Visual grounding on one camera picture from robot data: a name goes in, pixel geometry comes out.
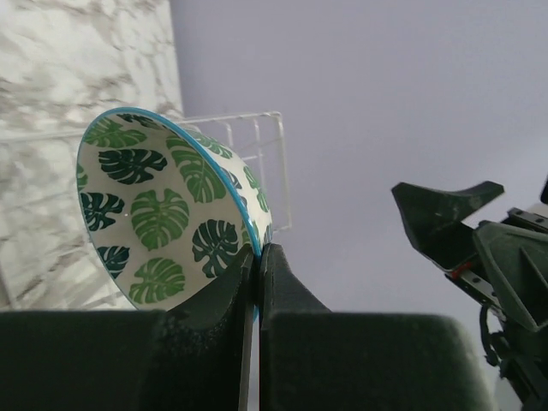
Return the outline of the green leaf pattern bowl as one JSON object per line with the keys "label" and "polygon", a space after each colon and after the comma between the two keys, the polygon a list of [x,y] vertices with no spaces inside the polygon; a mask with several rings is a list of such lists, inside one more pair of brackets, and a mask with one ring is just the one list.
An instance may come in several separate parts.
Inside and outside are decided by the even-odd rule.
{"label": "green leaf pattern bowl", "polygon": [[271,209],[252,169],[220,141],[148,110],[99,115],[77,152],[90,241],[123,295],[171,310],[220,278],[239,251],[271,242]]}

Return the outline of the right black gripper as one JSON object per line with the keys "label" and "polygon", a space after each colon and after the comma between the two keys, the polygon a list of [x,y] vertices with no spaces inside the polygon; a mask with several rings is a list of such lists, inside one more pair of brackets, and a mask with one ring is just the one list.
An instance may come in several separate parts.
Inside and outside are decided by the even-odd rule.
{"label": "right black gripper", "polygon": [[463,223],[504,193],[482,182],[457,191],[400,182],[391,189],[412,247],[479,297],[480,341],[497,368],[502,410],[547,408],[547,192],[500,222]]}

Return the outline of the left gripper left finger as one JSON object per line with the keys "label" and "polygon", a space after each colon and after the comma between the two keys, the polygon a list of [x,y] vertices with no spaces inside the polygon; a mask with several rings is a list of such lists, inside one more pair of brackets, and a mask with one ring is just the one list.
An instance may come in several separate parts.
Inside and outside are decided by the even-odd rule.
{"label": "left gripper left finger", "polygon": [[4,410],[244,410],[254,256],[171,311],[7,311]]}

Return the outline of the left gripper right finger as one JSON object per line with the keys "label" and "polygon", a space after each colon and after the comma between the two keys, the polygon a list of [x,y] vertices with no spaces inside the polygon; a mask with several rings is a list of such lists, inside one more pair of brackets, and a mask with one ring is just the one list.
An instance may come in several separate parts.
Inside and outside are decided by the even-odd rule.
{"label": "left gripper right finger", "polygon": [[263,410],[493,410],[465,329],[413,313],[335,313],[292,273],[283,248],[259,269]]}

